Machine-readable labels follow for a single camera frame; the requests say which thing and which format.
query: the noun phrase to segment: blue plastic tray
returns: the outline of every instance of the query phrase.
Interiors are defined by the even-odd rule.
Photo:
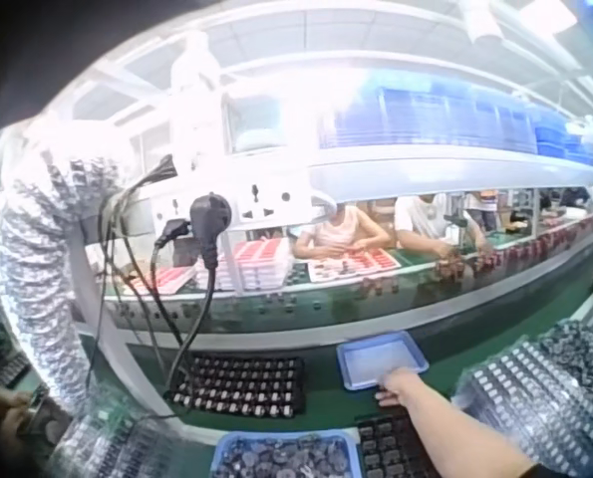
[[[220,464],[223,454],[227,451],[230,443],[234,440],[242,439],[251,444],[254,441],[263,441],[267,439],[281,440],[283,442],[290,440],[297,440],[302,436],[318,435],[323,440],[325,438],[340,438],[347,445],[347,459],[349,460],[349,473],[351,478],[362,478],[363,473],[360,467],[360,459],[358,458],[358,450],[356,449],[356,441],[342,430],[321,430],[321,431],[301,431],[294,433],[261,433],[261,432],[244,432],[232,431],[223,436],[216,444],[214,450],[214,457],[212,464],[209,467],[210,474],[216,471]]]
[[[341,344],[336,355],[348,390],[377,386],[385,374],[400,366],[417,373],[429,368],[412,336],[404,331]]]

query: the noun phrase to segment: ceiling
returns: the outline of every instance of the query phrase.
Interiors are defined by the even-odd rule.
[[[520,8],[529,1],[501,3],[504,7]],[[229,0],[210,7],[209,13],[254,3],[257,2]],[[460,27],[459,8],[453,2],[404,0],[389,3],[422,8],[429,12],[424,15],[426,17],[438,15],[429,19],[382,9],[317,9],[239,19],[211,26],[205,31],[209,36],[210,51],[223,68],[267,57],[338,50],[411,54],[452,62],[513,84],[531,86],[534,92],[560,104],[575,116],[593,115],[593,90],[586,84],[577,79],[543,81],[568,70],[593,69],[593,41],[587,31],[588,25],[580,22],[556,36],[561,48],[577,61],[577,67],[569,68],[568,64],[560,63],[554,49],[534,44],[523,32],[508,28],[501,21],[503,44],[485,48],[474,46]],[[181,51],[180,41],[166,43],[129,61],[123,68],[158,89],[166,90],[169,88],[170,67]],[[409,64],[401,63],[401,67],[408,68]],[[449,71],[452,75],[466,75],[470,80],[488,84],[488,80],[481,77],[458,70]],[[75,104],[74,117],[106,120],[138,101],[120,90],[116,86],[93,85]]]

